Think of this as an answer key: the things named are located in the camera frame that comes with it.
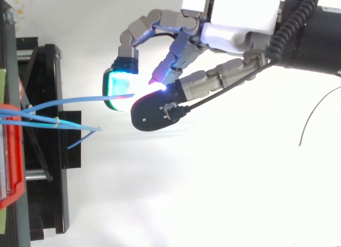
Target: red plastic holder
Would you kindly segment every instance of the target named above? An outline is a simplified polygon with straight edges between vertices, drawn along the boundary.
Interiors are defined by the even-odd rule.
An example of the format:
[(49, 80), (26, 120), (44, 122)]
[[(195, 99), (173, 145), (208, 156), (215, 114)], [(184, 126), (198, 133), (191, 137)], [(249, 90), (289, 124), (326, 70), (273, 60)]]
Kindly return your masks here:
[[(18, 107), (8, 104), (0, 104), (0, 109), (10, 109), (20, 111)], [(6, 120), (21, 121), (20, 116), (9, 117)], [(13, 204), (25, 192), (25, 172), (22, 153), (22, 133), (21, 126), (7, 125), (6, 139), (3, 142), (7, 145), (7, 197), (0, 201), (0, 210)]]

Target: coiled cable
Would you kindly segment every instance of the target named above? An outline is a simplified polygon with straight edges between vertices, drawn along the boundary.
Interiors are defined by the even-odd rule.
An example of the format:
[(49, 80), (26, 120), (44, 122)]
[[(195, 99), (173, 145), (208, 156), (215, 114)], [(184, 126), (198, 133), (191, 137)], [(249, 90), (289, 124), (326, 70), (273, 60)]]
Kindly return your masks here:
[(319, 2), (319, 0), (297, 1), (301, 1), (300, 6), (273, 36), (270, 46), (267, 48), (266, 57), (272, 61), (280, 61), (282, 59), (282, 55), (289, 41), (297, 31), (306, 24)]

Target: robotic hand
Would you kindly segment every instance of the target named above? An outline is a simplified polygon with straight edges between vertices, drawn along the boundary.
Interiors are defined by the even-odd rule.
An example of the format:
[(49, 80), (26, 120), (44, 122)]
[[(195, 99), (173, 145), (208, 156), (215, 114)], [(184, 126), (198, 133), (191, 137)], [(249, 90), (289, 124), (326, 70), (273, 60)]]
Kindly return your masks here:
[[(103, 94), (110, 95), (114, 73), (138, 74), (136, 47), (157, 35), (158, 29), (172, 33), (175, 40), (150, 81), (163, 83), (166, 90), (151, 93), (132, 107), (133, 125), (141, 131), (173, 125), (273, 65), (341, 76), (341, 9), (317, 4), (318, 0), (183, 0), (181, 13), (153, 10), (122, 33), (118, 58), (104, 75)], [(205, 50), (243, 59), (179, 79)], [(223, 90), (197, 104), (180, 106), (219, 89)]]

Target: blue cable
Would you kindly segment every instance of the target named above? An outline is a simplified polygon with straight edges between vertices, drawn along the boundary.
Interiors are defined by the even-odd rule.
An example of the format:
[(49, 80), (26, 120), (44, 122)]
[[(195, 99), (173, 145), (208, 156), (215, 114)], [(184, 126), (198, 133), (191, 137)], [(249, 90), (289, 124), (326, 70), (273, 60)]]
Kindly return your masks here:
[(102, 131), (101, 128), (94, 128), (89, 126), (83, 126), (80, 124), (59, 120), (56, 118), (49, 118), (45, 116), (33, 115), (31, 112), (38, 111), (47, 107), (58, 106), (67, 103), (75, 103), (75, 102), (87, 102), (87, 101), (107, 101), (113, 99), (127, 99), (133, 97), (134, 94), (128, 95), (118, 95), (118, 96), (99, 96), (99, 97), (83, 97), (83, 98), (72, 98), (72, 99), (62, 99), (62, 100), (54, 100), (50, 102), (46, 102), (28, 109), (24, 109), (22, 111), (16, 111), (11, 109), (0, 109), (0, 118), (9, 118), (13, 116), (20, 116), (36, 121), (48, 122), (51, 124), (44, 123), (33, 123), (33, 122), (22, 122), (22, 121), (12, 121), (12, 120), (0, 120), (0, 124), (3, 125), (18, 125), (18, 126), (27, 126), (32, 128), (44, 128), (44, 129), (59, 129), (59, 130), (88, 130), (90, 133), (69, 146), (68, 149), (75, 147), (80, 144), (82, 141), (90, 137), (96, 131)]
[(54, 100), (50, 102), (46, 102), (31, 108), (24, 109), (24, 113), (31, 113), (34, 111), (38, 111), (47, 107), (53, 107), (68, 103), (78, 103), (78, 102), (88, 102), (88, 101), (107, 101), (107, 100), (113, 100), (113, 99), (128, 99), (132, 98), (134, 94), (128, 94), (128, 95), (120, 95), (120, 96), (99, 96), (99, 97), (83, 97), (83, 98), (72, 98), (72, 99), (61, 99), (61, 100)]
[(88, 126), (83, 126), (77, 123), (72, 123), (64, 120), (58, 120), (56, 118), (49, 118), (45, 116), (39, 116), (39, 115), (33, 115), (33, 114), (28, 114), (24, 113), (21, 111), (16, 111), (16, 110), (10, 110), (10, 109), (0, 109), (0, 118), (7, 118), (7, 117), (12, 117), (12, 116), (20, 116), (24, 118), (28, 118), (31, 120), (36, 120), (36, 121), (42, 121), (46, 123), (54, 123), (56, 124), (63, 124), (63, 125), (68, 125), (68, 126), (73, 126), (75, 128), (78, 128), (80, 130), (90, 130), (90, 131), (95, 131), (95, 128), (93, 127), (88, 127)]
[(94, 133), (95, 133), (95, 131), (90, 132), (88, 135), (86, 135), (85, 137), (83, 137), (80, 140), (78, 140), (76, 143), (74, 143), (71, 146), (69, 146), (68, 149), (71, 149), (72, 147), (75, 147), (76, 145), (80, 144), (83, 140), (86, 140), (88, 137), (90, 137)]
[[(79, 130), (75, 129), (72, 126), (67, 125), (55, 125), (55, 124), (48, 124), (48, 123), (32, 123), (32, 122), (22, 122), (22, 121), (12, 121), (12, 120), (0, 120), (0, 124), (3, 125), (18, 125), (18, 126), (26, 126), (26, 127), (33, 127), (33, 128), (44, 128), (44, 129), (58, 129), (58, 130)], [(84, 128), (87, 131), (102, 131), (101, 128), (93, 128), (88, 127)]]

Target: black metal stand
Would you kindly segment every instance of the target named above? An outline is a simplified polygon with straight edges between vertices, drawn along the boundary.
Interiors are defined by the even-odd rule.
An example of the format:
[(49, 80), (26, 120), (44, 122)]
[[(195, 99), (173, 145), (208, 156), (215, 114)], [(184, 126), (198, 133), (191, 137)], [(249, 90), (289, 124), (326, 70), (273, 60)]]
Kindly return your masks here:
[[(0, 0), (2, 15), (6, 8), (9, 5)], [(60, 50), (55, 45), (39, 47), (37, 38), (15, 40), (14, 25), (6, 23), (3, 17), (0, 31), (0, 68), (7, 69), (7, 101), (25, 109), (62, 99)], [(30, 56), (17, 57), (17, 50), (31, 51)], [(23, 90), (19, 95), (20, 82)], [(80, 111), (63, 111), (62, 106), (37, 114), (79, 124), (82, 120)], [(6, 234), (0, 235), (1, 247), (28, 247), (30, 240), (44, 239), (43, 229), (55, 228), (57, 234), (68, 230), (66, 169), (80, 168), (81, 149), (80, 145), (70, 150), (67, 146), (80, 138), (81, 132), (75, 130), (23, 130), (27, 195), (8, 208)]]

